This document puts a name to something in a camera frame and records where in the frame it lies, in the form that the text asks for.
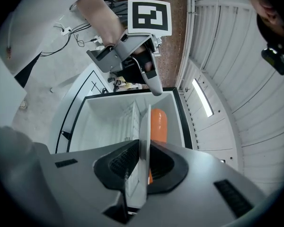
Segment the white table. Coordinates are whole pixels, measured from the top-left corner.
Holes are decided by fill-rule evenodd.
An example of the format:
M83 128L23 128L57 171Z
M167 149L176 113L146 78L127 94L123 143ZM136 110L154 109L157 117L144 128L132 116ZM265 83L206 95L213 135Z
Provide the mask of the white table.
M100 73L94 63L91 63L80 75L78 75L66 93L53 117L49 141L47 147L51 154L66 152L68 146L68 133L76 119L78 110L85 96L97 95L106 88L112 89Z

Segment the brown floor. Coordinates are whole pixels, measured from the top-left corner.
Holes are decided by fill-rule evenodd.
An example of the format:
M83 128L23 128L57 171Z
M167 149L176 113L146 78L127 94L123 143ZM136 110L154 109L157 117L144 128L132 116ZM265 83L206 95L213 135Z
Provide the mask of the brown floor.
M156 57L163 87L174 87L181 63L185 31L187 0L167 0L170 2L172 36L162 38L161 57Z

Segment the concrete floor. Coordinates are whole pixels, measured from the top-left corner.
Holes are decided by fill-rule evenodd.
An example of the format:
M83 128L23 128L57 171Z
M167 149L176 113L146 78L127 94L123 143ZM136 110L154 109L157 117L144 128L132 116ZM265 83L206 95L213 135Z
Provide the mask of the concrete floor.
M177 79L179 65L184 47L186 30L186 0L170 0L172 13L172 36L164 37L160 48L161 57L156 57L162 85L172 87ZM85 23L79 12L67 11L58 21L65 27L74 28ZM86 29L79 33L79 39L92 39L96 32ZM61 36L58 28L52 28L46 35L44 52L52 52L61 48L67 36ZM91 63L86 50L93 50L94 43L87 43L81 48L74 38L60 52L49 57L40 58L34 66L31 76L25 86L28 107L18 110L13 128L28 135L33 141L46 144L52 118L58 105L70 86L59 89L55 93L50 88L78 73Z

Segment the ceiling light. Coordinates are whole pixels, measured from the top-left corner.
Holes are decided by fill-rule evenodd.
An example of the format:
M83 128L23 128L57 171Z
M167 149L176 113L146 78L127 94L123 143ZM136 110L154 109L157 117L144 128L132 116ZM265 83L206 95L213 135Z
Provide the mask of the ceiling light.
M193 80L193 85L195 87L195 90L203 104L203 107L205 109L205 112L207 114L207 117L210 117L213 115L213 109L212 107L210 106L208 100L207 100L207 97L204 93L204 91L202 90L202 88L200 87L198 81L196 79Z

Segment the white floor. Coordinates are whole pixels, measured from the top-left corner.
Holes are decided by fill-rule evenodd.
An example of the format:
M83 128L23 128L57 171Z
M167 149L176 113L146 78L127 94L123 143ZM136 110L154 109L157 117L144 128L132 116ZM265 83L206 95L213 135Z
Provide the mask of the white floor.
M78 11L67 11L57 22L71 28L86 23ZM96 32L92 28L88 28L78 34L79 39L88 41L94 38ZM67 39L67 35L60 34L59 28L52 27L50 32L44 35L43 52L53 52L60 49ZM25 86L27 109L18 110L12 124L13 128L25 133L33 141L46 144L54 113L70 86L59 89L55 93L51 93L50 88L84 71L91 63L91 58L86 54L86 50L94 50L98 45L91 42L81 48L72 35L69 44L62 51L48 57L40 57Z

